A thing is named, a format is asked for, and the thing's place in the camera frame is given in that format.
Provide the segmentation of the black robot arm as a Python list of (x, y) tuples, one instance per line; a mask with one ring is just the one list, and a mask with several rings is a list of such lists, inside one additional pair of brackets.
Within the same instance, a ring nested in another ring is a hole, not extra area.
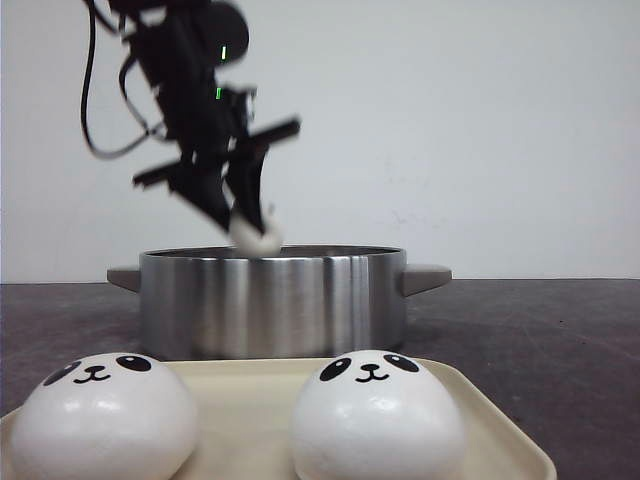
[(179, 160), (137, 174), (148, 187), (161, 182), (223, 229), (240, 214), (266, 230), (260, 179), (266, 153), (296, 135), (293, 117), (250, 133), (253, 88), (218, 84), (215, 70), (240, 60), (249, 46), (241, 12), (226, 1), (113, 1), (112, 10), (135, 24), (126, 37), (129, 65), (139, 64), (163, 116)]

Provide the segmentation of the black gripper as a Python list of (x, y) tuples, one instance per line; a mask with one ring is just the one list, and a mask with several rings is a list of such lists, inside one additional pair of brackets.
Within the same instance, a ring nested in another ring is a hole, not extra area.
[(237, 210), (260, 235), (265, 233), (260, 202), (261, 173), (271, 145), (297, 135), (301, 121), (290, 118), (249, 131), (255, 91), (220, 87), (214, 82), (156, 85), (166, 139), (180, 157), (143, 171), (133, 184), (166, 183), (224, 231)]

